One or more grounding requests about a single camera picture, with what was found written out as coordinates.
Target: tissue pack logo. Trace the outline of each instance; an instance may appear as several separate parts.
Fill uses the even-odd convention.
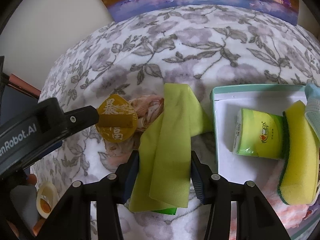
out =
[[[262,123],[262,130],[261,130],[260,139],[262,143],[266,143],[269,136],[269,127],[265,122],[261,122],[261,123]]]

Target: light blue cloth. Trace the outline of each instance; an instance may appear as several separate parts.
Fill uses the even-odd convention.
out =
[[[320,88],[308,83],[304,92],[307,98],[304,116],[320,140]]]

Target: yellow tag with chinese characters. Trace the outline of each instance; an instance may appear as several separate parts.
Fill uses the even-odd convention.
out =
[[[126,127],[108,127],[101,126],[101,122],[96,124],[97,131],[102,135],[102,137],[109,142],[122,142],[127,140],[131,135],[133,135],[134,131],[138,125],[138,116],[133,107],[124,100],[121,96],[116,94],[111,95],[107,100],[105,100],[101,106],[97,109],[100,116],[105,115],[132,115],[132,125],[125,125]]]

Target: pink fluffy cloth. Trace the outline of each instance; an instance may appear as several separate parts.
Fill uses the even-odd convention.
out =
[[[135,133],[127,140],[120,143],[112,143],[104,140],[106,159],[103,165],[110,171],[126,163],[133,150],[140,145],[140,137],[152,122],[163,112],[164,98],[156,95],[146,95],[129,101],[138,116],[138,126]]]
[[[295,228],[299,226],[303,218],[306,216],[308,205],[286,205],[280,199],[277,193],[277,187],[280,179],[280,175],[284,166],[284,161],[279,163],[274,168],[268,182],[262,189],[262,193],[273,207],[274,211],[280,218],[286,229]],[[231,219],[230,237],[229,240],[236,239],[236,218]]]

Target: floral blanket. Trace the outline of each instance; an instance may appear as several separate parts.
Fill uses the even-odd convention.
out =
[[[51,69],[40,100],[56,97],[67,112],[98,107],[110,94],[129,100],[163,96],[163,85],[189,84],[210,114],[215,86],[247,83],[305,85],[320,82],[320,46],[300,26],[257,11],[218,5],[183,6],[113,22],[63,54]],[[192,139],[202,162],[215,167],[214,138]],[[108,159],[94,127],[67,138],[60,149],[31,167],[42,184],[52,181],[60,196],[75,180],[106,176]],[[189,206],[175,216],[131,213],[118,207],[124,239],[202,239],[210,206],[190,188]],[[92,204],[92,239],[97,221]]]

